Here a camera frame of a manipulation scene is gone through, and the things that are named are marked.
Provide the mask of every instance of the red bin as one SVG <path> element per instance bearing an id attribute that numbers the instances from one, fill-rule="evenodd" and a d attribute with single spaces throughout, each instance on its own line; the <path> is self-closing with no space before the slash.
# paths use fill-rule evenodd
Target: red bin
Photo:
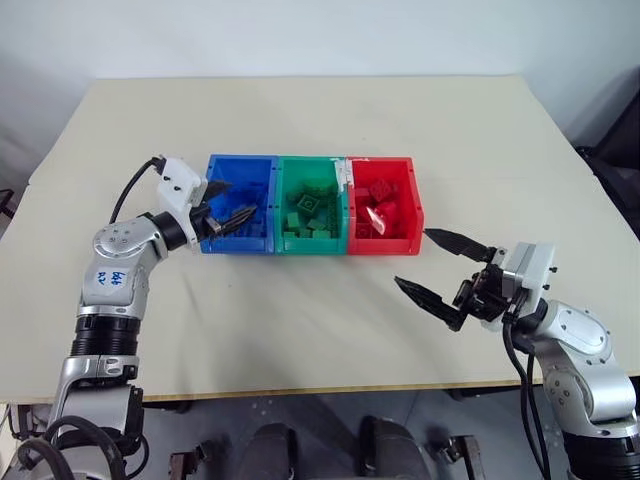
<path id="1" fill-rule="evenodd" d="M 417 255 L 424 212 L 409 157 L 347 157 L 349 255 Z"/>

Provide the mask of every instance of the green bin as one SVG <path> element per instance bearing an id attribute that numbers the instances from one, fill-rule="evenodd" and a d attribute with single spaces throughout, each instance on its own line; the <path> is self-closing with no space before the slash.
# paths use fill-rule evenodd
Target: green bin
<path id="1" fill-rule="evenodd" d="M 338 157 L 280 157 L 274 205 L 276 253 L 346 254 L 349 200 L 336 173 L 336 165 L 344 162 Z M 313 235 L 314 231 L 322 233 Z"/>

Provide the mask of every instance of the red lego brick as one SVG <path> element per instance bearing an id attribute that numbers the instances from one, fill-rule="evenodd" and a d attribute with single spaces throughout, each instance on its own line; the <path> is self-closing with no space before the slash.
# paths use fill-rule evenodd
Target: red lego brick
<path id="1" fill-rule="evenodd" d="M 355 188 L 353 193 L 356 196 L 356 202 L 368 202 L 371 198 L 368 188 Z"/>
<path id="2" fill-rule="evenodd" d="M 393 188 L 387 181 L 379 178 L 369 187 L 369 193 L 376 202 L 380 203 L 393 193 Z"/>
<path id="3" fill-rule="evenodd" d="M 371 238 L 373 235 L 373 228 L 368 223 L 356 224 L 356 238 Z"/>
<path id="4" fill-rule="evenodd" d="M 358 219 L 358 223 L 361 222 L 365 222 L 365 223 L 369 223 L 371 222 L 371 216 L 369 215 L 369 212 L 367 211 L 367 205 L 359 205 L 357 210 L 356 210 L 356 218 Z"/>
<path id="5" fill-rule="evenodd" d="M 374 213 L 381 220 L 380 225 L 372 222 L 376 231 L 385 238 L 392 238 L 395 234 L 396 225 L 400 220 L 400 212 L 395 202 L 383 202 L 378 205 Z"/>

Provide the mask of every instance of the floor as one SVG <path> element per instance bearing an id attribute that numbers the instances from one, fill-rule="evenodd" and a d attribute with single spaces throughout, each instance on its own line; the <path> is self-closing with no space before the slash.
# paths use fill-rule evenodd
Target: floor
<path id="1" fill-rule="evenodd" d="M 550 407 L 536 388 L 552 467 L 552 478 L 565 478 L 568 462 Z M 193 479 L 229 479 L 243 446 L 261 425 L 285 422 L 298 434 L 304 478 L 353 475 L 353 445 L 365 415 L 405 425 L 425 445 L 445 433 L 475 435 L 487 479 L 539 479 L 519 415 L 518 392 L 491 393 L 455 400 L 444 391 L 367 392 L 284 397 L 249 397 L 195 402 L 183 414 L 148 409 L 145 434 L 151 444 L 140 478 L 168 478 L 172 452 L 188 451 L 205 440 L 226 445 L 226 455 L 201 466 Z M 452 466 L 427 455 L 434 479 L 467 479 L 462 461 Z M 131 469 L 137 459 L 130 463 Z"/>

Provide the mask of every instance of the green lego brick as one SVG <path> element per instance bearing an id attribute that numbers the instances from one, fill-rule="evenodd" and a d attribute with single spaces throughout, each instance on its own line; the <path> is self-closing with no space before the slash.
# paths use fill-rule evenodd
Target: green lego brick
<path id="1" fill-rule="evenodd" d="M 289 228 L 289 230 L 292 230 L 294 232 L 300 230 L 301 224 L 300 215 L 298 215 L 298 212 L 291 212 L 287 215 L 287 227 Z"/>
<path id="2" fill-rule="evenodd" d="M 314 230 L 312 237 L 316 239 L 331 238 L 331 232 L 328 232 L 327 230 Z"/>
<path id="3" fill-rule="evenodd" d="M 312 217 L 316 213 L 316 210 L 318 210 L 319 204 L 320 204 L 320 201 L 317 198 L 312 197 L 311 195 L 307 195 L 305 193 L 302 195 L 302 198 L 300 198 L 297 208 L 298 208 L 298 211 L 303 215 Z"/>
<path id="4" fill-rule="evenodd" d="M 327 226 L 315 218 L 312 218 L 309 220 L 309 223 L 307 223 L 307 228 L 310 228 L 311 230 L 324 230 Z"/>
<path id="5" fill-rule="evenodd" d="M 304 189 L 301 186 L 292 188 L 287 192 L 287 195 L 286 195 L 287 202 L 296 204 L 300 201 L 300 198 L 302 198 L 302 195 L 304 195 Z"/>
<path id="6" fill-rule="evenodd" d="M 303 182 L 304 193 L 313 197 L 328 197 L 336 191 L 336 182 L 326 178 L 307 178 Z"/>
<path id="7" fill-rule="evenodd" d="M 327 204 L 327 230 L 332 238 L 338 238 L 338 202 L 336 197 L 329 197 Z"/>

